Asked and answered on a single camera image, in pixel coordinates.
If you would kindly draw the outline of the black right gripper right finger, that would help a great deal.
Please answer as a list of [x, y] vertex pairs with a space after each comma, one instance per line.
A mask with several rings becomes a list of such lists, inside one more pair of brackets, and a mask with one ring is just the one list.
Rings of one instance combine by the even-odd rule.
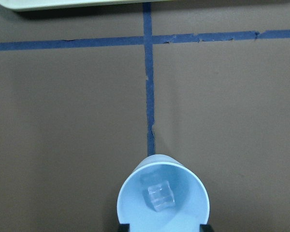
[[200, 225], [200, 232], [213, 232], [213, 228], [209, 224], [201, 224]]

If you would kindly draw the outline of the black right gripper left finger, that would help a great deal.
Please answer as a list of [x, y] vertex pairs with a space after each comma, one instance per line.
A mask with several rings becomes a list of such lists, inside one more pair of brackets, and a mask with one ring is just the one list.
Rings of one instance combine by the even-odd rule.
[[119, 224], [117, 232], [129, 232], [130, 225], [129, 224]]

